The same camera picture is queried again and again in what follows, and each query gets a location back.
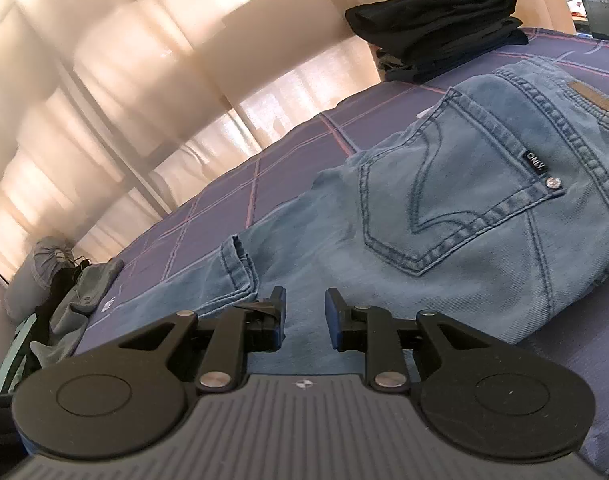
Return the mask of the blue denim jeans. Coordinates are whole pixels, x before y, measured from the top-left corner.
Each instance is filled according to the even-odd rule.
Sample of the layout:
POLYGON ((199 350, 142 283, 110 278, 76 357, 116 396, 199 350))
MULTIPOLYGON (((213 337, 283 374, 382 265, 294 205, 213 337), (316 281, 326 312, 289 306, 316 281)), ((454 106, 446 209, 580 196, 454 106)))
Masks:
POLYGON ((285 341, 250 368, 353 372, 359 356, 329 341, 327 289, 516 342, 608 274, 609 96, 529 58, 449 89, 407 130, 122 304, 92 337, 105 344, 184 309, 213 318, 280 285, 285 341))

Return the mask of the sheer cream curtain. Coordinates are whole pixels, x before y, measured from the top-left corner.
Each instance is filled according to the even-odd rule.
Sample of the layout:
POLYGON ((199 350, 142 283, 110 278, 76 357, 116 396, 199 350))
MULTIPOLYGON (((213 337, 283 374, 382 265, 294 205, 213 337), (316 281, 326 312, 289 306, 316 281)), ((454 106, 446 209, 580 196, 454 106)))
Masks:
MULTIPOLYGON (((0 273, 47 235, 105 260, 292 127, 376 84, 381 0, 0 0, 0 273)), ((518 0, 571 32, 566 0, 518 0)))

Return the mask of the grey bolster pillow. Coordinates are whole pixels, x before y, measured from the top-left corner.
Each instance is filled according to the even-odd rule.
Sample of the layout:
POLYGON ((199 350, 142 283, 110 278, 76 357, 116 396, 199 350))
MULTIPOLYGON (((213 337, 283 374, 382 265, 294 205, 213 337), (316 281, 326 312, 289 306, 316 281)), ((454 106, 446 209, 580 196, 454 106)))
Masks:
POLYGON ((72 246, 63 238, 46 236, 38 240, 20 264, 5 292, 8 317, 19 324, 47 300, 55 274, 74 266, 72 246))

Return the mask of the stack of black folded clothes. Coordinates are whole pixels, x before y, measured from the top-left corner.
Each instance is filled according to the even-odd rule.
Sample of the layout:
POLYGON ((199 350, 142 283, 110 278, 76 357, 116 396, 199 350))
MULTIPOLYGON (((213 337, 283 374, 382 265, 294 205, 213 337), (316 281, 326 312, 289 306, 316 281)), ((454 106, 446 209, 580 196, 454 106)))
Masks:
POLYGON ((525 46, 517 0, 385 0, 345 12, 355 36, 376 48, 388 81, 425 84, 508 44, 525 46))

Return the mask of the purple plaid bed sheet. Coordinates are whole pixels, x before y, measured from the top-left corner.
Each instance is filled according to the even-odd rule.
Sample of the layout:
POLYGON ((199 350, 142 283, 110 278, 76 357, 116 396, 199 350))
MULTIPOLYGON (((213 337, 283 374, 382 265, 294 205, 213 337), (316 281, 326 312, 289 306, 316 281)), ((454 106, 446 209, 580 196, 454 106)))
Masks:
MULTIPOLYGON (((609 96, 609 42, 548 29, 531 29, 525 46, 495 50, 427 84, 376 84, 291 130, 134 240, 122 252, 124 268, 93 314, 80 350, 99 346, 92 328, 111 312, 307 192, 320 172, 407 130, 457 84, 529 58, 559 66, 609 96)), ((512 344, 559 362, 589 382, 597 398, 597 416, 582 451, 597 468, 609 472, 609 274, 512 344)))

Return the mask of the grey fleece blanket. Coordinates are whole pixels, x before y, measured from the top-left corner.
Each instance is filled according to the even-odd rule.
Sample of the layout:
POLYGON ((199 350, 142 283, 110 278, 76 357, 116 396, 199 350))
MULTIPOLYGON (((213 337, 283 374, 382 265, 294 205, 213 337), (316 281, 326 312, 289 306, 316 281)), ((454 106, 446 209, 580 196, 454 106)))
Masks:
POLYGON ((50 286, 50 296, 36 308, 31 349, 41 368, 71 356, 88 327, 90 316, 124 267, 119 258, 106 263, 59 270, 50 286))

